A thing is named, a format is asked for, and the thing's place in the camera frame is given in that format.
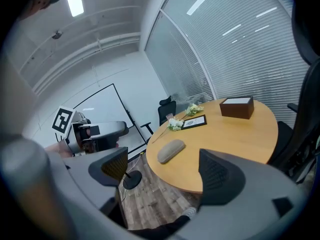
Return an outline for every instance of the gray shoe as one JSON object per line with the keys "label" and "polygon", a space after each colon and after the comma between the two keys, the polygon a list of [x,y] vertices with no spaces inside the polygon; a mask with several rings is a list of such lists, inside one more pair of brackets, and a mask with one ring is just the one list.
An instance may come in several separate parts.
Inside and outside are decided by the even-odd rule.
{"label": "gray shoe", "polygon": [[190,218],[190,220],[193,218],[193,216],[195,216],[197,213],[197,209],[194,207],[189,207],[188,209],[186,209],[182,215],[188,216]]}

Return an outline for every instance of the white flower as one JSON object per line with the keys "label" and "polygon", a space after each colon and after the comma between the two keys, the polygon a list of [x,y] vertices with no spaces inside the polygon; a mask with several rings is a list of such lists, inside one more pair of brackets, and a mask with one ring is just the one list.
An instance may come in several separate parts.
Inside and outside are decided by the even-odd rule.
{"label": "white flower", "polygon": [[196,113],[203,111],[205,108],[203,106],[197,106],[196,104],[191,104],[185,111],[187,116],[194,116]]}
{"label": "white flower", "polygon": [[177,120],[175,118],[170,118],[167,127],[172,131],[178,131],[178,130],[181,130],[181,127],[183,124],[184,124],[183,120]]}

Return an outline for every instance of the round wooden table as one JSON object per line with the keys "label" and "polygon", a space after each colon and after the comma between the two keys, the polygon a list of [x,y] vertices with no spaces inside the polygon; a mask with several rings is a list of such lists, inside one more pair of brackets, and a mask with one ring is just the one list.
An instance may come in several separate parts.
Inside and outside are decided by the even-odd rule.
{"label": "round wooden table", "polygon": [[[199,149],[229,153],[264,164],[268,162],[278,138],[278,125],[272,111],[254,100],[254,111],[249,120],[225,117],[221,115],[219,106],[222,101],[218,99],[201,104],[204,111],[194,117],[205,115],[207,125],[170,131],[166,130],[168,122],[165,122],[152,135],[146,148],[146,159],[159,178],[180,190],[202,193],[202,179],[198,172]],[[184,116],[183,111],[175,118],[182,119]],[[175,139],[184,141],[185,148],[167,163],[159,163],[159,150]]]}

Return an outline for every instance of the glass wall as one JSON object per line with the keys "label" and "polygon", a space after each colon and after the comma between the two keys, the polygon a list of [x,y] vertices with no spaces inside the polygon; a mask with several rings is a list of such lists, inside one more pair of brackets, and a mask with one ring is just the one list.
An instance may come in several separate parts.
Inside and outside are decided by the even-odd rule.
{"label": "glass wall", "polygon": [[293,126],[296,114],[287,104],[298,103],[308,66],[293,38],[292,6],[292,0],[167,0],[161,11],[187,38],[217,98],[252,95]]}
{"label": "glass wall", "polygon": [[211,101],[213,93],[190,46],[162,13],[145,52],[168,95],[178,106]]}

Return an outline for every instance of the ceiling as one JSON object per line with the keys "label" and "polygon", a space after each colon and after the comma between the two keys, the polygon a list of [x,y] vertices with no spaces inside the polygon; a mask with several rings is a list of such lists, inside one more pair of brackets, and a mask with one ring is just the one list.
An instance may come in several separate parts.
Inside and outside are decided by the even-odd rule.
{"label": "ceiling", "polygon": [[[69,67],[90,55],[140,40],[140,22],[147,0],[82,0],[84,13],[72,17],[60,0],[17,21],[4,51],[36,94]],[[61,31],[59,39],[53,39]]]}

